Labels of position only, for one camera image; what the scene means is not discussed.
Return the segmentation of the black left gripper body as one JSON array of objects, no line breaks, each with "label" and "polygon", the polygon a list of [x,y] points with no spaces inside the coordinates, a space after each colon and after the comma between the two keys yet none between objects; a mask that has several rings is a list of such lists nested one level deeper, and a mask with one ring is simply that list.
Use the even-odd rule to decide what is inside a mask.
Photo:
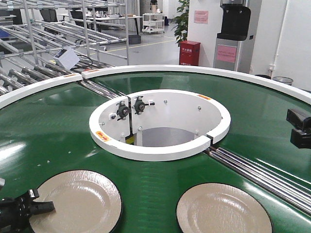
[{"label": "black left gripper body", "polygon": [[33,198],[22,195],[17,198],[0,200],[0,232],[20,233],[27,228],[31,216]]}]

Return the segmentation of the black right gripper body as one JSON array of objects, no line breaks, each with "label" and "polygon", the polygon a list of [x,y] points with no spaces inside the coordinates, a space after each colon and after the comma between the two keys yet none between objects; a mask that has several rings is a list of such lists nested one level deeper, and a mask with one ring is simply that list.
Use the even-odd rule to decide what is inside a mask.
[{"label": "black right gripper body", "polygon": [[311,117],[298,109],[288,109],[286,120],[294,128],[290,142],[300,149],[311,148]]}]

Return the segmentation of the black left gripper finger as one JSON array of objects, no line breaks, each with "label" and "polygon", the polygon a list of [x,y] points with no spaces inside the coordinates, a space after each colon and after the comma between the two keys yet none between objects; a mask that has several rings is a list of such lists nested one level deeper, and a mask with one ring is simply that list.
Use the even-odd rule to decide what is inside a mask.
[{"label": "black left gripper finger", "polygon": [[53,211],[55,209],[54,204],[52,201],[48,202],[32,202],[32,214],[45,214]]},{"label": "black left gripper finger", "polygon": [[28,190],[29,198],[34,200],[39,197],[39,193],[37,189],[29,189]]}]

